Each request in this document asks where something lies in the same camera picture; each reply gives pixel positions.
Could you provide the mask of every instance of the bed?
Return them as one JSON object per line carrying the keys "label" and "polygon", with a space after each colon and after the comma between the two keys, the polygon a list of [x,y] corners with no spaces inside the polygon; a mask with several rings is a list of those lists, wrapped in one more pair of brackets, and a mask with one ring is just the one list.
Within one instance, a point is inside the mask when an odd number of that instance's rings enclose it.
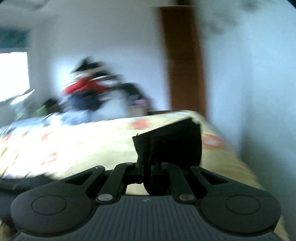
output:
{"label": "bed", "polygon": [[[113,169],[122,162],[136,162],[132,137],[191,116],[202,125],[202,162],[205,169],[262,189],[257,177],[238,160],[227,143],[218,137],[196,112],[181,111],[138,118],[122,118],[77,126],[17,128],[0,139],[0,175],[5,178],[40,174],[62,179],[96,165]],[[129,185],[128,194],[148,195],[143,185]],[[282,240],[289,237],[280,219],[276,229]],[[0,240],[11,233],[2,224]]]}

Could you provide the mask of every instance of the bright window light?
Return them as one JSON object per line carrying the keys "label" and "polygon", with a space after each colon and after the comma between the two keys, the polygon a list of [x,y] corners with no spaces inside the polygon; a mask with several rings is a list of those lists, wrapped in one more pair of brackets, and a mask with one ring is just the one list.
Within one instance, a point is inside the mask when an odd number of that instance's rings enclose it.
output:
{"label": "bright window light", "polygon": [[27,53],[0,53],[0,101],[21,95],[29,88]]}

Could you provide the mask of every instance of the green fabric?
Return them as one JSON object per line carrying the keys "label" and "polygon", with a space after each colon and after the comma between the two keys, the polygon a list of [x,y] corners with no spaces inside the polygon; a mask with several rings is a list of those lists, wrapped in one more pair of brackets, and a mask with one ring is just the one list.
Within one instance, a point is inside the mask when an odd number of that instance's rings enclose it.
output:
{"label": "green fabric", "polygon": [[46,108],[45,105],[42,106],[40,109],[36,110],[36,117],[46,116]]}

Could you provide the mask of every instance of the white wall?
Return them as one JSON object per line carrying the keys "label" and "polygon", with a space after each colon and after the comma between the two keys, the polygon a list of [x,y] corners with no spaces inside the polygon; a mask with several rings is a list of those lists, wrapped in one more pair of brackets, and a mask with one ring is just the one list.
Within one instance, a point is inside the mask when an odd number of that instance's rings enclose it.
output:
{"label": "white wall", "polygon": [[296,9],[285,0],[243,15],[252,53],[244,160],[282,205],[296,239]]}
{"label": "white wall", "polygon": [[[286,0],[197,0],[210,103],[209,119],[281,203],[296,239],[296,9]],[[217,12],[236,20],[225,24]],[[221,33],[205,22],[213,20]]]}
{"label": "white wall", "polygon": [[29,32],[28,67],[30,76],[30,87],[35,89],[35,101],[37,105],[53,96],[49,70],[48,70],[48,26],[50,20],[37,24]]}
{"label": "white wall", "polygon": [[[246,121],[246,50],[240,37],[240,15],[235,0],[196,0],[200,30],[208,119],[240,155]],[[226,13],[234,23],[219,17]],[[211,31],[213,23],[221,32]]]}
{"label": "white wall", "polygon": [[169,0],[60,1],[51,25],[50,79],[61,96],[69,73],[87,56],[138,83],[157,110],[169,108],[164,49],[156,9]]}

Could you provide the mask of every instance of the wooden door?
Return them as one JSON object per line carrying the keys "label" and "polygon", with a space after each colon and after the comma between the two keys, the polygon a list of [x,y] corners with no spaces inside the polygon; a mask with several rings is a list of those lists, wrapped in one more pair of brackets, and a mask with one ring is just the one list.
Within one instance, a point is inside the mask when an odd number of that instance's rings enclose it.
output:
{"label": "wooden door", "polygon": [[206,116],[202,58],[193,7],[160,7],[172,110]]}

